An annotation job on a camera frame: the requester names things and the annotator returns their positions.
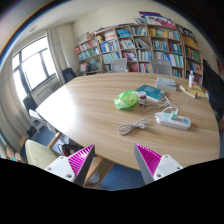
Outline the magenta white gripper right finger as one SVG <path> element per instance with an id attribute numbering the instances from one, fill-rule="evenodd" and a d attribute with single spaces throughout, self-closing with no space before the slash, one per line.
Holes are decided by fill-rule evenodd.
<path id="1" fill-rule="evenodd" d="M 134 155 L 145 184 L 157 181 L 182 169 L 170 155 L 159 155 L 145 146 L 135 144 Z"/>

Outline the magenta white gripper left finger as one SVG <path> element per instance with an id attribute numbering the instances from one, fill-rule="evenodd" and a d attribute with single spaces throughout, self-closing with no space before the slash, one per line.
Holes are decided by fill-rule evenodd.
<path id="1" fill-rule="evenodd" d="M 84 184 L 95 155 L 95 145 L 78 150 L 70 156 L 59 156 L 45 170 L 78 186 Z"/>

